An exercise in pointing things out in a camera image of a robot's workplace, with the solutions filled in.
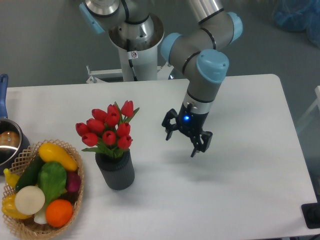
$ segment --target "white table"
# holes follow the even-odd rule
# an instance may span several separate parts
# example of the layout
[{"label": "white table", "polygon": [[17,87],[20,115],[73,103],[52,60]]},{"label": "white table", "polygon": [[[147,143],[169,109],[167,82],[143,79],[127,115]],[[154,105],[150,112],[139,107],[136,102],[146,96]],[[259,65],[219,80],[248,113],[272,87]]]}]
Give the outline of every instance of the white table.
[{"label": "white table", "polygon": [[[85,191],[76,221],[57,239],[249,240],[319,234],[308,229],[301,205],[316,197],[275,75],[227,77],[203,129],[213,132],[206,153],[190,157],[190,140],[165,141],[167,111],[179,111],[188,81],[13,87],[9,118],[31,143],[60,139],[82,156]],[[75,124],[94,108],[133,100],[135,181],[108,188]],[[0,178],[0,187],[4,178]],[[13,236],[0,224],[1,239]]]}]

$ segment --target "yellow squash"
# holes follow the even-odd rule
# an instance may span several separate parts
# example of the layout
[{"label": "yellow squash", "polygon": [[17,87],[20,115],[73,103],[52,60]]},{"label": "yellow squash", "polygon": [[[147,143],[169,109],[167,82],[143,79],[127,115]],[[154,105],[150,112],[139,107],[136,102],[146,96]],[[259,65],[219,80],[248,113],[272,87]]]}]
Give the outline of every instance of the yellow squash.
[{"label": "yellow squash", "polygon": [[59,162],[66,171],[74,172],[78,169],[78,164],[61,146],[47,142],[42,144],[39,149],[41,159],[46,162]]},{"label": "yellow squash", "polygon": [[8,168],[3,170],[4,176],[5,176],[5,181],[8,183],[10,187],[13,189],[15,188],[20,176],[13,174],[10,172]]}]

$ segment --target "orange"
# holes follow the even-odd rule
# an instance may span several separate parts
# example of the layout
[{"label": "orange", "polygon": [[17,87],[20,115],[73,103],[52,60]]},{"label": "orange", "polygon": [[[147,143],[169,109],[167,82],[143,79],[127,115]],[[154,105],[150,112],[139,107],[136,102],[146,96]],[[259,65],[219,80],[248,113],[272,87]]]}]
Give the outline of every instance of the orange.
[{"label": "orange", "polygon": [[69,201],[57,199],[51,202],[46,208],[45,218],[48,224],[59,228],[69,222],[73,212],[73,207]]}]

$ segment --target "tulip bouquet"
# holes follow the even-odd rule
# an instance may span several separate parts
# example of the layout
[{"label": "tulip bouquet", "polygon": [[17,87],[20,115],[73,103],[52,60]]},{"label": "tulip bouquet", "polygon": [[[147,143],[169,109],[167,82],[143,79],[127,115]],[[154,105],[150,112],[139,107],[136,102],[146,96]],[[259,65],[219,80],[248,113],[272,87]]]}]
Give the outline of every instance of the tulip bouquet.
[{"label": "tulip bouquet", "polygon": [[132,101],[125,101],[122,108],[114,102],[107,107],[107,112],[93,109],[93,118],[87,120],[86,124],[80,122],[75,125],[83,143],[89,146],[82,151],[105,154],[113,160],[121,158],[131,146],[129,122],[138,110],[139,107],[134,110]]}]

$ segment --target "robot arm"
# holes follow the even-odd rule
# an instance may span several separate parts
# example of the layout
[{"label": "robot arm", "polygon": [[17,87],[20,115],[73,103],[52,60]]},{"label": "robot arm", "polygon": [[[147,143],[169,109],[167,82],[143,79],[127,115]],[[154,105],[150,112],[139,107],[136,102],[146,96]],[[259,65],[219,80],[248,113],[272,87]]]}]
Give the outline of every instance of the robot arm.
[{"label": "robot arm", "polygon": [[169,140],[179,130],[193,144],[191,157],[205,152],[212,132],[203,131],[203,125],[219,87],[226,77],[228,58],[220,50],[236,40],[243,31],[240,18],[226,13],[219,0],[188,0],[199,23],[199,29],[184,37],[168,35],[161,45],[162,56],[190,81],[179,114],[171,109],[162,126]]},{"label": "robot arm", "polygon": [[158,44],[164,28],[149,13],[148,0],[85,0],[79,8],[97,34],[108,31],[119,52],[124,82],[157,79]]}]

